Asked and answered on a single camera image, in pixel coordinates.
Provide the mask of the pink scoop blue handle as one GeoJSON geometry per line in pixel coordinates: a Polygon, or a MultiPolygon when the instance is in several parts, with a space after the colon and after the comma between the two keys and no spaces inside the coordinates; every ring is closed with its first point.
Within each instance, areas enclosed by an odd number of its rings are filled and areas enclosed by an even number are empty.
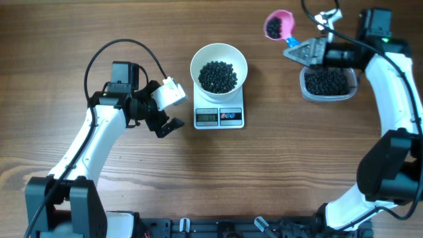
{"type": "Polygon", "coordinates": [[[295,19],[293,14],[286,10],[278,9],[272,12],[265,20],[265,37],[285,42],[289,48],[297,46],[300,42],[293,36],[295,30],[295,19]]]}

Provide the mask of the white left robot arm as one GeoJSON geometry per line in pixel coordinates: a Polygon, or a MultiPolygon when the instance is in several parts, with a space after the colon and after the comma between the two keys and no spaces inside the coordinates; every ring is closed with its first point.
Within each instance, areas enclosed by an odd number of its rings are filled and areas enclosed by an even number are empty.
{"type": "Polygon", "coordinates": [[[127,128],[145,121],[158,138],[183,126],[165,108],[187,96],[165,76],[139,88],[144,68],[128,61],[112,63],[111,80],[88,99],[87,116],[61,161],[46,177],[33,177],[25,188],[28,228],[25,237],[132,236],[135,216],[106,213],[96,184],[115,141],[127,128]]]}

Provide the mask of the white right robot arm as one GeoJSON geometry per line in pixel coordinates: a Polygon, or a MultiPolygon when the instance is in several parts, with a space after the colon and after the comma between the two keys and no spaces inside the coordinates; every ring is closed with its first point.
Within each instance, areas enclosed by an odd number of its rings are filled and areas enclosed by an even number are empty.
{"type": "Polygon", "coordinates": [[[381,139],[361,160],[356,183],[339,199],[321,207],[319,231],[326,235],[356,230],[379,212],[396,206],[415,211],[422,200],[422,103],[412,75],[407,42],[391,36],[391,11],[360,13],[357,36],[334,42],[333,9],[313,17],[327,36],[298,42],[283,30],[285,57],[311,69],[353,68],[364,71],[375,95],[381,139]]]}

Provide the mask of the white digital kitchen scale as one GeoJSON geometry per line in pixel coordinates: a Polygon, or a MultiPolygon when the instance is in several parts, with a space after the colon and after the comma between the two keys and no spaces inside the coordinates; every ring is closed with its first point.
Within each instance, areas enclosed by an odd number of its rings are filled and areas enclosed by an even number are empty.
{"type": "Polygon", "coordinates": [[[245,125],[243,87],[230,95],[210,97],[194,86],[194,127],[197,130],[241,129],[245,125]]]}

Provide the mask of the white bowl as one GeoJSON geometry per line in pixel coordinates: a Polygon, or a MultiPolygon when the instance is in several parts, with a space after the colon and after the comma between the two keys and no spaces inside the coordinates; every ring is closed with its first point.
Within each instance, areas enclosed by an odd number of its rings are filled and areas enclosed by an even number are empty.
{"type": "Polygon", "coordinates": [[[247,79],[247,73],[245,56],[236,47],[224,43],[204,46],[190,62],[194,88],[218,101],[234,97],[247,79]]]}

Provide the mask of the clear container of black beans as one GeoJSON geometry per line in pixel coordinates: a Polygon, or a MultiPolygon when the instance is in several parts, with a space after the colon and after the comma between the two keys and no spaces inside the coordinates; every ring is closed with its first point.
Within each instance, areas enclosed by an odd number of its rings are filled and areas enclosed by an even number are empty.
{"type": "Polygon", "coordinates": [[[299,74],[303,99],[310,102],[337,102],[352,98],[358,90],[358,78],[352,68],[311,69],[299,74]]]}

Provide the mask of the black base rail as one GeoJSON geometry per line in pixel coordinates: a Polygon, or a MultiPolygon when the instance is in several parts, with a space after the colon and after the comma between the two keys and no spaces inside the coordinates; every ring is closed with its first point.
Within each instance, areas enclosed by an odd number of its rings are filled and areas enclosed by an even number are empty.
{"type": "Polygon", "coordinates": [[[135,236],[141,238],[373,238],[370,221],[353,231],[329,231],[315,217],[282,219],[168,219],[140,218],[135,236]]]}

